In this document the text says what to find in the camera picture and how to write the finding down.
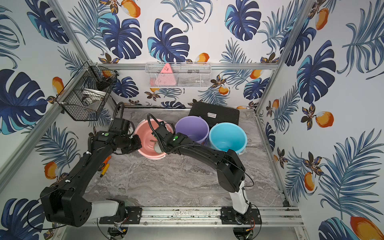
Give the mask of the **purple plastic bucket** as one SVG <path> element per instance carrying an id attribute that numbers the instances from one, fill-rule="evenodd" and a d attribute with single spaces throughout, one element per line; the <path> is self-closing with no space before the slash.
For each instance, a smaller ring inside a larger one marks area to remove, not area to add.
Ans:
<path id="1" fill-rule="evenodd" d="M 196 143 L 205 145 L 208 141 L 210 127 L 201 117 L 184 117 L 176 123 L 175 128 L 177 133 L 186 135 Z"/>

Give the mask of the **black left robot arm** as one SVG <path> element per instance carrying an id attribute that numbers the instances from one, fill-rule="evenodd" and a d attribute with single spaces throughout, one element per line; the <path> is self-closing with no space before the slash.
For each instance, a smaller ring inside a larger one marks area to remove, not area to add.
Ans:
<path id="1" fill-rule="evenodd" d="M 108 131 L 99 131 L 88 137 L 88 149 L 75 167 L 57 184 L 46 187 L 40 194 L 46 220 L 52 223 L 81 227 L 88 220 L 107 218 L 122 222 L 126 207 L 120 200 L 89 202 L 84 193 L 99 168 L 116 150 L 130 154 L 141 148 L 134 135 L 131 121 L 116 118 Z"/>

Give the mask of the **turquoise plastic bucket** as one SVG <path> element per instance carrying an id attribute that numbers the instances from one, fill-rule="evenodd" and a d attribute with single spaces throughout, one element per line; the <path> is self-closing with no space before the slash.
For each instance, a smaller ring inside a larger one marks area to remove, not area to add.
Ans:
<path id="1" fill-rule="evenodd" d="M 209 142 L 213 149 L 227 152 L 235 151 L 238 155 L 245 152 L 248 138 L 245 131 L 232 123 L 219 123 L 209 133 Z"/>

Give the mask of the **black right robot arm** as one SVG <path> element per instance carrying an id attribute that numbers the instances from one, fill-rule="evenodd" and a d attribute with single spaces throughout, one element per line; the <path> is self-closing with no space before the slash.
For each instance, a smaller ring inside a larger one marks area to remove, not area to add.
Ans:
<path id="1" fill-rule="evenodd" d="M 219 185 L 230 193 L 234 211 L 240 215 L 249 212 L 245 191 L 246 170 L 235 151 L 215 150 L 192 141 L 184 134 L 171 133 L 164 122 L 158 123 L 157 128 L 152 124 L 149 126 L 163 152 L 191 157 L 215 169 Z"/>

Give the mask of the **pink plastic bucket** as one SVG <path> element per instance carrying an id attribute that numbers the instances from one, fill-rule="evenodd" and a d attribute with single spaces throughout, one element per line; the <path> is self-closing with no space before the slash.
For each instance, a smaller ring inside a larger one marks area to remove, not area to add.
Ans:
<path id="1" fill-rule="evenodd" d="M 157 139 L 152 135 L 152 130 L 147 120 L 142 120 L 134 132 L 135 135 L 138 135 L 141 140 L 142 147 L 138 152 L 150 160 L 160 160 L 163 159 L 167 154 L 164 152 L 158 153 L 155 151 L 155 145 Z"/>

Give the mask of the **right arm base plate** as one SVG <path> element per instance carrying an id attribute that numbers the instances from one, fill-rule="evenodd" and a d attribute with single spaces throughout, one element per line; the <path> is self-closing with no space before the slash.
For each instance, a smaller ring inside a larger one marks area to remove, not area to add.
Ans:
<path id="1" fill-rule="evenodd" d="M 249 207 L 245 214 L 240 214 L 232 207 L 223 207 L 220 210 L 220 219 L 223 225 L 261 225 L 262 219 L 258 209 Z"/>

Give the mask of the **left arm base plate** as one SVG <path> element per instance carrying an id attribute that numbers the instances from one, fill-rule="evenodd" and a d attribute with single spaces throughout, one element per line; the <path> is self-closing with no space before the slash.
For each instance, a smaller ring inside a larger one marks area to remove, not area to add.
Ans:
<path id="1" fill-rule="evenodd" d="M 102 225 L 138 225 L 141 221 L 143 209 L 141 207 L 126 207 L 125 212 L 117 213 L 112 217 L 100 218 L 99 224 Z"/>

